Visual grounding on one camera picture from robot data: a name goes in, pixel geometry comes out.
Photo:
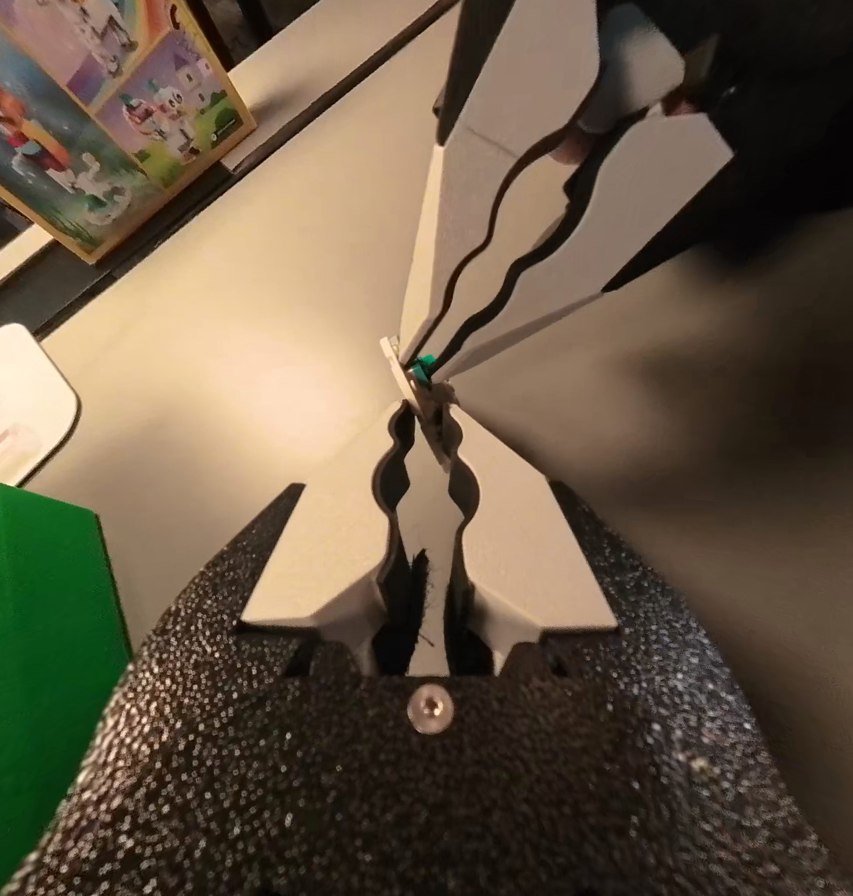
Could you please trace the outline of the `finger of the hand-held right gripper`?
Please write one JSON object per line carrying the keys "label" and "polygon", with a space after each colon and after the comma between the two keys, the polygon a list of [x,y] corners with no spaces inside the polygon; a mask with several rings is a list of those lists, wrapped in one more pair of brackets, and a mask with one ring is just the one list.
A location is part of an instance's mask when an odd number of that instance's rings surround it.
{"label": "finger of the hand-held right gripper", "polygon": [[505,193],[554,147],[600,72],[592,1],[462,2],[398,334],[413,363],[491,243]]}
{"label": "finger of the hand-held right gripper", "polygon": [[617,275],[727,166],[733,151],[703,113],[648,115],[566,183],[565,213],[515,260],[498,293],[439,355],[448,380],[563,320]]}

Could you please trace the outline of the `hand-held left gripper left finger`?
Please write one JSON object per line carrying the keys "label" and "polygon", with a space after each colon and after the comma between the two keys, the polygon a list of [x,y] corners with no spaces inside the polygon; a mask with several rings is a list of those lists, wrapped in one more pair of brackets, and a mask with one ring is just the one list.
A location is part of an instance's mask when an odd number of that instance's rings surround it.
{"label": "hand-held left gripper left finger", "polygon": [[418,640],[418,590],[399,528],[415,420],[407,402],[304,486],[241,614],[243,625],[343,644],[365,675],[403,676]]}

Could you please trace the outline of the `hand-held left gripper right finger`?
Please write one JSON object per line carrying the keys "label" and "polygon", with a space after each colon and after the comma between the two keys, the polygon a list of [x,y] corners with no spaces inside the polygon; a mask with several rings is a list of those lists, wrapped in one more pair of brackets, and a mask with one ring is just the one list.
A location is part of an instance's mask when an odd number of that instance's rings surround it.
{"label": "hand-held left gripper right finger", "polygon": [[618,627],[548,479],[457,405],[443,409],[462,515],[443,613],[453,676],[496,676],[520,644]]}

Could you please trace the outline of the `round white lego assembly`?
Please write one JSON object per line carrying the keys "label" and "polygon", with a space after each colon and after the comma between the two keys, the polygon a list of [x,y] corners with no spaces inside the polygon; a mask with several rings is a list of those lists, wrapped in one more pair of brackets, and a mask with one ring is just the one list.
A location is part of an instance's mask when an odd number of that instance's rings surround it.
{"label": "round white lego assembly", "polygon": [[402,397],[409,403],[420,424],[425,440],[441,468],[449,473],[452,460],[444,435],[445,409],[458,404],[454,387],[449,383],[423,385],[399,360],[398,339],[383,337],[379,342],[392,377]]}

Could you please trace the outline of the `colourful lego box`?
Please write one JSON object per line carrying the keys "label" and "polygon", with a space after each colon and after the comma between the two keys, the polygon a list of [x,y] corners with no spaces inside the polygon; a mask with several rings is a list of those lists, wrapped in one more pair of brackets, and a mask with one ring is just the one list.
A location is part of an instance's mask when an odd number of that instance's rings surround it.
{"label": "colourful lego box", "polygon": [[0,1],[0,198],[86,263],[255,128],[188,2]]}

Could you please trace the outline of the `person's right hand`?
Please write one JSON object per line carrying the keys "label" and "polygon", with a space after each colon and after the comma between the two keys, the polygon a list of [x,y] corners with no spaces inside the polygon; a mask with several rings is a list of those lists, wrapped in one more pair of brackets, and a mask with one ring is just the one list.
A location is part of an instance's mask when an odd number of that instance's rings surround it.
{"label": "person's right hand", "polygon": [[572,123],[551,152],[551,157],[561,165],[578,167],[584,163],[599,139],[599,134],[584,130],[579,123]]}

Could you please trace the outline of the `green plastic bin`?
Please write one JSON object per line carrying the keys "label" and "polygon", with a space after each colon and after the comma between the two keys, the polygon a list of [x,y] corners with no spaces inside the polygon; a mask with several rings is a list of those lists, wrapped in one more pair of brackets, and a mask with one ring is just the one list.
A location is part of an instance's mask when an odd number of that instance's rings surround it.
{"label": "green plastic bin", "polygon": [[72,785],[130,655],[97,516],[0,483],[0,890]]}

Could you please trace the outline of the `wooden book stand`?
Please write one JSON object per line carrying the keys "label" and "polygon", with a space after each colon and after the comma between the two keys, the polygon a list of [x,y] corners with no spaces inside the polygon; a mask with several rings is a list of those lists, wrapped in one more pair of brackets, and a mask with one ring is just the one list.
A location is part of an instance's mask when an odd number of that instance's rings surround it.
{"label": "wooden book stand", "polygon": [[67,443],[81,402],[31,332],[0,327],[0,482],[22,487]]}

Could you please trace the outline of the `dark furniture frame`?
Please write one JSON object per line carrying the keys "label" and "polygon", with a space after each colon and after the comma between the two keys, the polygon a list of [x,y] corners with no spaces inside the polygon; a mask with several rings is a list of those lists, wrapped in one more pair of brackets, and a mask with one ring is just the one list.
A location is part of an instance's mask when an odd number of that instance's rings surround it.
{"label": "dark furniture frame", "polygon": [[[253,38],[253,46],[258,49],[271,40],[277,33],[266,8],[261,1],[227,2],[236,6],[239,14]],[[230,70],[235,65],[229,45],[219,30],[211,9],[205,1],[186,1],[189,14],[194,18],[203,36],[214,51],[221,66]]]}

